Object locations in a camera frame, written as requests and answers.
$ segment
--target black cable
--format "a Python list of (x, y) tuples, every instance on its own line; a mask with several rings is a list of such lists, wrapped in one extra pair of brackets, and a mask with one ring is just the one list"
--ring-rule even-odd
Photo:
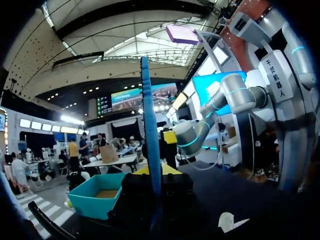
[[(81, 39), (81, 40), (79, 40), (79, 41), (76, 41), (75, 43), (73, 43), (72, 45), (70, 45), (69, 48), (71, 48), (72, 46), (74, 46), (74, 45), (76, 45), (76, 44), (78, 44), (78, 43), (80, 43), (80, 42), (82, 42), (82, 41), (84, 41), (84, 40), (86, 40), (86, 39), (88, 39), (88, 38), (93, 37), (93, 36), (96, 35), (96, 34), (100, 34), (100, 33), (103, 33), (103, 32), (105, 32), (105, 31), (110, 31), (110, 30), (113, 30), (113, 29), (122, 28), (122, 27), (127, 27), (127, 26), (131, 26), (131, 25), (135, 25), (135, 24), (163, 23), (163, 22), (166, 22), (166, 21), (163, 21), (163, 20), (162, 20), (162, 21), (160, 21), (160, 20), (158, 20), (158, 21), (139, 21), (139, 22), (128, 23), (128, 24), (123, 24), (123, 25), (111, 27), (111, 28), (108, 28), (108, 29), (105, 29), (105, 30), (96, 32), (96, 33), (94, 33), (94, 34), (91, 34), (91, 35), (89, 35), (89, 36), (87, 36), (87, 37), (85, 37), (85, 38), (83, 38), (83, 39)], [(169, 21), (169, 22), (167, 22), (167, 23), (182, 23), (182, 24), (185, 24), (186, 22), (184, 22), (184, 21)], [(194, 24), (194, 25), (199, 25), (199, 26), (204, 26), (204, 27), (208, 27), (208, 28), (214, 29), (214, 27), (207, 26), (207, 25), (203, 25), (203, 24), (199, 24), (199, 23), (192, 23), (192, 24)], [(49, 62), (51, 62), (55, 57), (57, 57), (59, 54), (63, 53), (63, 52), (66, 51), (66, 50), (67, 50), (67, 48), (64, 49), (64, 50), (62, 50), (62, 51), (60, 51), (60, 52), (57, 53), (55, 56), (53, 56), (49, 61), (47, 61), (44, 65), (42, 65), (42, 67), (40, 67), (40, 68), (31, 76), (31, 78), (26, 82), (26, 84), (21, 88), (21, 90), (20, 90), (19, 93), (21, 93), (21, 92), (23, 91), (23, 89), (27, 86), (27, 84), (34, 78), (34, 76), (35, 76), (37, 73), (40, 72), (40, 70), (41, 70), (44, 66), (46, 66), (46, 65), (47, 65)]]

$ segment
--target teal box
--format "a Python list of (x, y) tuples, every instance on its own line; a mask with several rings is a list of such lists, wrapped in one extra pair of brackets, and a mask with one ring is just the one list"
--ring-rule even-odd
[[(125, 173), (99, 174), (94, 175), (75, 189), (69, 192), (68, 196), (79, 215), (107, 220), (107, 212), (111, 210), (121, 192), (121, 182)], [(96, 198), (101, 190), (118, 190), (115, 198)]]

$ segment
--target white table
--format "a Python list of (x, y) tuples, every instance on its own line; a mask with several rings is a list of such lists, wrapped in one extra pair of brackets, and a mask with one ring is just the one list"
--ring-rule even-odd
[(126, 155), (123, 157), (119, 157), (118, 161), (114, 161), (111, 163), (103, 163), (101, 160), (98, 161), (93, 161), (90, 162), (86, 165), (84, 165), (84, 168), (95, 168), (95, 167), (106, 167), (106, 166), (114, 166), (114, 165), (122, 165), (122, 164), (126, 164), (128, 165), (132, 172), (134, 172), (134, 169), (137, 170), (137, 166), (136, 166), (136, 159), (137, 159), (137, 154), (132, 154), (132, 155)]

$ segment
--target metal pole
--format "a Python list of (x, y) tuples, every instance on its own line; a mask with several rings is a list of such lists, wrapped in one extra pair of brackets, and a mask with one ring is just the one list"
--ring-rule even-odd
[(194, 30), (194, 32), (196, 33), (197, 37), (199, 38), (199, 40), (201, 41), (204, 49), (206, 50), (206, 52), (208, 53), (209, 58), (211, 58), (213, 65), (215, 66), (215, 70), (216, 73), (221, 73), (222, 72), (222, 67), (221, 64), (219, 63), (216, 55), (214, 54), (214, 51), (212, 50), (212, 48), (210, 47), (209, 43), (207, 42), (207, 40), (204, 38), (203, 34), (206, 36), (210, 36), (210, 37), (214, 37), (214, 38), (218, 38), (220, 39), (221, 37), (215, 33), (212, 33), (209, 35), (209, 32), (202, 32), (199, 30)]

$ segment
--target white pillar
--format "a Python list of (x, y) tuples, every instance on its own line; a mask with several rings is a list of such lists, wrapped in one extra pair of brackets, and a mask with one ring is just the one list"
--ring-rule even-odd
[(97, 100), (90, 99), (88, 104), (88, 120), (96, 119), (97, 116)]

